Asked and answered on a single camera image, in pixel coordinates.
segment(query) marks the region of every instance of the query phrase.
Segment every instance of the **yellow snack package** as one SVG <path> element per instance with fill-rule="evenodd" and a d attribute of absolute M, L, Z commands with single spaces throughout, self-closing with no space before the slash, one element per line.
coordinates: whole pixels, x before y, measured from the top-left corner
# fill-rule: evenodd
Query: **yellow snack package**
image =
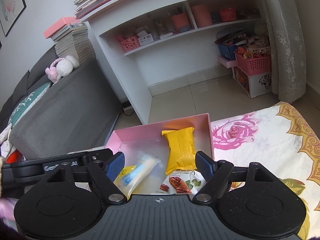
<path fill-rule="evenodd" d="M 193 127 L 181 130 L 164 130 L 162 135 L 169 143 L 169 158 L 165 174 L 168 176 L 175 170 L 195 170 L 196 150 L 193 143 Z"/>

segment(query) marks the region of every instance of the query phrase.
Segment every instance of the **pink basket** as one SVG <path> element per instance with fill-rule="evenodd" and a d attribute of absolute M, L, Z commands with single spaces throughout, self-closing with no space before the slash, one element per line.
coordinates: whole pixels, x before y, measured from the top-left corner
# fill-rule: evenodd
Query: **pink basket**
<path fill-rule="evenodd" d="M 125 52 L 128 52 L 130 50 L 136 49 L 140 47 L 140 43 L 138 41 L 138 36 L 133 36 L 131 38 L 128 38 L 124 41 L 121 41 L 121 46 L 123 47 Z"/>
<path fill-rule="evenodd" d="M 219 14 L 223 22 L 231 22 L 237 20 L 236 10 L 234 8 L 219 10 Z"/>
<path fill-rule="evenodd" d="M 255 76 L 271 71 L 271 56 L 256 57 L 245 59 L 243 56 L 236 54 L 237 66 L 248 76 Z"/>

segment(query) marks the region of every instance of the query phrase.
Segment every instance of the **tile floor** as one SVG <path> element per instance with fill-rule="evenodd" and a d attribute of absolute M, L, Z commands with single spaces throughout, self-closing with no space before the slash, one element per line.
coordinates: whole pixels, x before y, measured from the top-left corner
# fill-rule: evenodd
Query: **tile floor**
<path fill-rule="evenodd" d="M 154 96 L 149 123 L 203 113 L 209 113 L 210 120 L 215 121 L 264 109 L 278 102 L 273 93 L 249 98 L 232 76 L 223 76 Z M 320 111 L 316 106 L 305 96 L 293 102 L 293 106 L 320 137 Z M 141 125 L 136 113 L 131 116 L 121 114 L 115 129 L 136 125 Z"/>

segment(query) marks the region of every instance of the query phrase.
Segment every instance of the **curtain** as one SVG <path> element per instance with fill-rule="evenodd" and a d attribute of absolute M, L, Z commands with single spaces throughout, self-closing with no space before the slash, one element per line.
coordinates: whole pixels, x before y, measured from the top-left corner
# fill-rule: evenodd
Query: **curtain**
<path fill-rule="evenodd" d="M 272 92 L 292 103 L 306 91 L 306 53 L 294 0 L 261 0 L 272 61 Z"/>

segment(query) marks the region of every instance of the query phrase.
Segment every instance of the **bedsheet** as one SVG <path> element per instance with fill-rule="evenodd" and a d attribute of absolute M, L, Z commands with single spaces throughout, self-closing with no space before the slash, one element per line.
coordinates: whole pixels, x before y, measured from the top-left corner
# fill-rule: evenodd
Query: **bedsheet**
<path fill-rule="evenodd" d="M 214 160 L 260 162 L 305 203 L 298 236 L 320 239 L 320 141 L 290 104 L 211 122 Z M 244 183 L 233 183 L 231 189 Z"/>

